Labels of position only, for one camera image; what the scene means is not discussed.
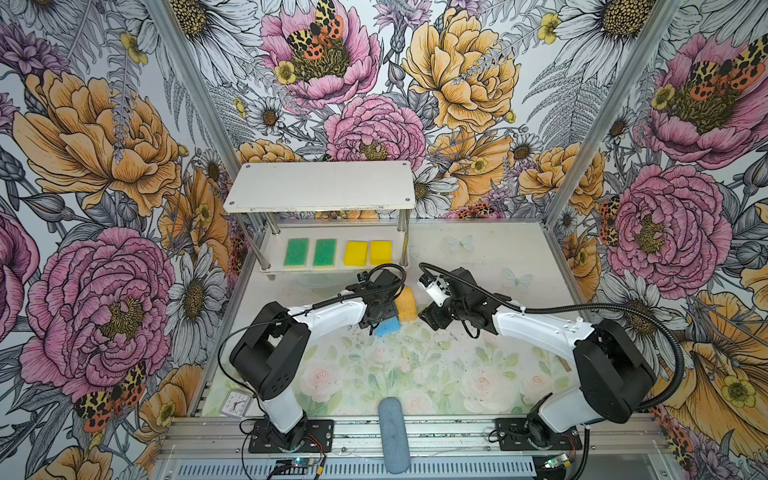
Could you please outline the orange cellulose sponge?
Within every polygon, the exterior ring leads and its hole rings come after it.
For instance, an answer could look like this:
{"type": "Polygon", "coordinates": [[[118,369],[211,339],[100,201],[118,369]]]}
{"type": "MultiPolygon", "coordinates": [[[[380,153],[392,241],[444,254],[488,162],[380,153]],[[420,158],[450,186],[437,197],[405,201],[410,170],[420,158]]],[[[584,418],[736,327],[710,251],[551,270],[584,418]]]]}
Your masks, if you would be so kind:
{"type": "Polygon", "coordinates": [[[418,309],[412,289],[404,287],[395,299],[397,318],[400,322],[413,322],[419,319],[418,309]]]}

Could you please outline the green yellow sponge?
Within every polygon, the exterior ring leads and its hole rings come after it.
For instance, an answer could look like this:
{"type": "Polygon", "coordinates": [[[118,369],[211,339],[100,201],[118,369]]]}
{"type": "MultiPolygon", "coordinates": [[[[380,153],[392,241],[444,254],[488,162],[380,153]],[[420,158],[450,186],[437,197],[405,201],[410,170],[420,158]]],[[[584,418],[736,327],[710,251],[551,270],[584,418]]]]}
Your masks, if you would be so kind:
{"type": "Polygon", "coordinates": [[[315,269],[334,268],[336,250],[336,239],[318,239],[315,243],[312,266],[315,269]]]}
{"type": "Polygon", "coordinates": [[[285,268],[303,268],[307,264],[310,240],[291,238],[286,244],[283,266],[285,268]]]}

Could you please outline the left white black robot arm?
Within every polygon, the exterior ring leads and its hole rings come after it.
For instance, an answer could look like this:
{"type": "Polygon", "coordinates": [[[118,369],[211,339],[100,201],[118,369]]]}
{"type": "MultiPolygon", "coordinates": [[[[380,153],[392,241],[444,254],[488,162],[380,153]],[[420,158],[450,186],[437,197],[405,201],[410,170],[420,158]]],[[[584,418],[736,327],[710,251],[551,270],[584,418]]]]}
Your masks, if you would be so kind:
{"type": "Polygon", "coordinates": [[[374,329],[396,315],[405,287],[403,267],[387,263],[357,275],[336,296],[313,304],[265,304],[252,323],[233,333],[229,364],[258,400],[268,425],[288,444],[302,437],[307,414],[292,383],[310,342],[352,326],[374,329]]]}

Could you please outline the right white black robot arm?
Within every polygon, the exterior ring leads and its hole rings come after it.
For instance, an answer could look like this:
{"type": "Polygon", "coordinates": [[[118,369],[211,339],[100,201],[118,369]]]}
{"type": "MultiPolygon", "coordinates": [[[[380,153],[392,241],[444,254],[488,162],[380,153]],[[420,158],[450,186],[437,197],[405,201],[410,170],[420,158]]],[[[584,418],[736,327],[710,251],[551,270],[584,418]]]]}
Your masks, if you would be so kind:
{"type": "Polygon", "coordinates": [[[432,329],[460,322],[471,330],[525,341],[555,354],[576,371],[577,382],[544,395],[512,438],[549,449],[558,435],[578,425],[627,422],[644,402],[657,377],[620,326],[604,320],[562,319],[516,305],[479,286],[472,274],[420,263],[419,284],[430,304],[419,317],[432,329]]]}

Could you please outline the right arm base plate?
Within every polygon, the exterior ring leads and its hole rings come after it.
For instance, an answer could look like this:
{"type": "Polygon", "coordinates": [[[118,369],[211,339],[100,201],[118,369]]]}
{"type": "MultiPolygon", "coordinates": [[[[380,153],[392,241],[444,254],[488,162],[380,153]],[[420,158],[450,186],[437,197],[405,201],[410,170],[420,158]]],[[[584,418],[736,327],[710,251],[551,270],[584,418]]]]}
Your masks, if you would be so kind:
{"type": "Polygon", "coordinates": [[[577,451],[583,446],[575,427],[556,433],[538,420],[522,416],[495,418],[494,431],[502,451],[577,451]]]}

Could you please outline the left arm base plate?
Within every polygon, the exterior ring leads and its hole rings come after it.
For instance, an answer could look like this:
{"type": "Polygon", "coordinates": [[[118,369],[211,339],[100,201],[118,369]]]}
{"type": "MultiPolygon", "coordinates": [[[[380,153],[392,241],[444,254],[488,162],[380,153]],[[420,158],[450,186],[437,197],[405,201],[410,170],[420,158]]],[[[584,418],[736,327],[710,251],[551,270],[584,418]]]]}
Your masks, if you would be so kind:
{"type": "Polygon", "coordinates": [[[251,454],[330,453],[335,422],[327,419],[302,419],[287,433],[281,433],[260,418],[249,432],[247,451],[251,454]]]}

